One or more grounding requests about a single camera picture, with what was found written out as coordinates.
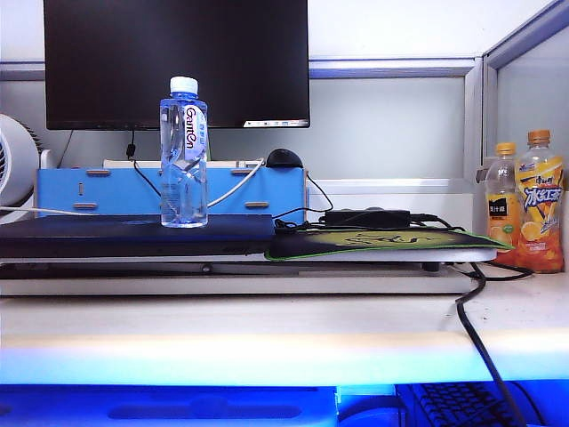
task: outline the power adapter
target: power adapter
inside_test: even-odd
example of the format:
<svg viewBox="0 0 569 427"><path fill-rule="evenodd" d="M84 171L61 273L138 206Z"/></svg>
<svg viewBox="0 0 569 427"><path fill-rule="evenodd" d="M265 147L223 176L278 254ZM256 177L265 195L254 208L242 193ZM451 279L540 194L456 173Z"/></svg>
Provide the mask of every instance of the power adapter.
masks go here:
<svg viewBox="0 0 569 427"><path fill-rule="evenodd" d="M328 211L320 221L326 227L362 227L367 229L405 229L411 226L411 213L403 210L350 210Z"/></svg>

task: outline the water bottle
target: water bottle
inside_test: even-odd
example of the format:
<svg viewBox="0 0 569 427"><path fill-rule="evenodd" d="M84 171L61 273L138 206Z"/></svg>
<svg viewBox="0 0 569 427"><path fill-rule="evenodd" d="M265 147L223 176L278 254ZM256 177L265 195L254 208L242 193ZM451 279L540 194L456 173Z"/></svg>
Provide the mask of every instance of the water bottle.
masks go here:
<svg viewBox="0 0 569 427"><path fill-rule="evenodd" d="M203 227L207 223L207 105L197 81L172 77L171 98L160 101L162 225Z"/></svg>
<svg viewBox="0 0 569 427"><path fill-rule="evenodd" d="M536 273L563 271L561 202L563 159L549 148L549 129L527 135L529 150L516 162L516 181L522 203L522 227L517 265Z"/></svg>
<svg viewBox="0 0 569 427"><path fill-rule="evenodd" d="M496 144L498 157L486 174L486 202L488 236L514 249L499 249L495 261L516 264L516 246L519 237L520 214L515 179L515 142Z"/></svg>

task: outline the orange bottle cap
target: orange bottle cap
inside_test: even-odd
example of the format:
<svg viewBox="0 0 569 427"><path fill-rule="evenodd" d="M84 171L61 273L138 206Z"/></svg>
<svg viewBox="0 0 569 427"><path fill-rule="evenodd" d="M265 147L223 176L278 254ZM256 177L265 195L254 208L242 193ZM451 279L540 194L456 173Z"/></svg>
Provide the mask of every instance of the orange bottle cap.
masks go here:
<svg viewBox="0 0 569 427"><path fill-rule="evenodd" d="M515 142L498 142L496 144L496 154L499 156L516 154Z"/></svg>
<svg viewBox="0 0 569 427"><path fill-rule="evenodd" d="M549 129L535 129L527 133L527 140L529 144L539 144L541 142L549 141L551 132Z"/></svg>

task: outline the bottle label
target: bottle label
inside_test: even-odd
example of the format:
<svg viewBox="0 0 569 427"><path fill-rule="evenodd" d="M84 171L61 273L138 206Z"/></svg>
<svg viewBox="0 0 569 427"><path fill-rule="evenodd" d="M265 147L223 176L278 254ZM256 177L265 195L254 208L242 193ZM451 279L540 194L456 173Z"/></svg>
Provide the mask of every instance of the bottle label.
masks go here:
<svg viewBox="0 0 569 427"><path fill-rule="evenodd" d="M201 109L195 105L184 107L184 159L199 157L207 143L207 123Z"/></svg>
<svg viewBox="0 0 569 427"><path fill-rule="evenodd" d="M487 194L488 236L506 245L517 245L519 236L519 202L514 193ZM496 261L513 265L513 250L499 250Z"/></svg>
<svg viewBox="0 0 569 427"><path fill-rule="evenodd" d="M523 207L518 265L536 271L563 268L559 232L562 180L559 156L517 165L517 190Z"/></svg>

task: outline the green mouse pad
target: green mouse pad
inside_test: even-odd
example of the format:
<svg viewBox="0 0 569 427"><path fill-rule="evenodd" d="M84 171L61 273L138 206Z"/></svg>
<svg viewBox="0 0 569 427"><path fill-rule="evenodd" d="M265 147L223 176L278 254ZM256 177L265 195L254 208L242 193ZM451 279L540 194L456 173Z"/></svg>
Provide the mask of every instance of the green mouse pad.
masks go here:
<svg viewBox="0 0 569 427"><path fill-rule="evenodd" d="M497 240L456 230L419 227L412 230L318 230L277 234L265 256L271 260L285 260L365 250L465 247L512 248Z"/></svg>

